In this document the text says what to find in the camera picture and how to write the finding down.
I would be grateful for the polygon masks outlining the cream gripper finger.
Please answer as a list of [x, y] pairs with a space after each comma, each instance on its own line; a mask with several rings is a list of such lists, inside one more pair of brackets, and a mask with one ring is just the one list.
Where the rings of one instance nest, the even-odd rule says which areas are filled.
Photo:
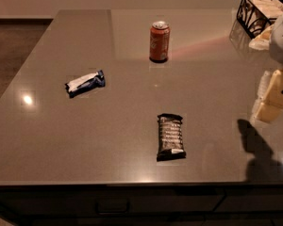
[[270, 123], [283, 112], [283, 70], [265, 71], [258, 85], [254, 118]]
[[249, 47], [255, 50], [263, 51], [268, 50], [270, 46], [270, 37], [273, 27], [270, 25], [264, 29], [259, 35], [251, 39]]

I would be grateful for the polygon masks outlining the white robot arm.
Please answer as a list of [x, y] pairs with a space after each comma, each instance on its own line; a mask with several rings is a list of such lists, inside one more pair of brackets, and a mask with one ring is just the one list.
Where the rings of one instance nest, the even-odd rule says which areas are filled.
[[249, 46], [268, 50], [273, 60], [282, 65], [273, 73], [265, 71], [259, 85], [251, 121], [270, 123], [283, 112], [283, 13], [275, 23], [252, 39]]

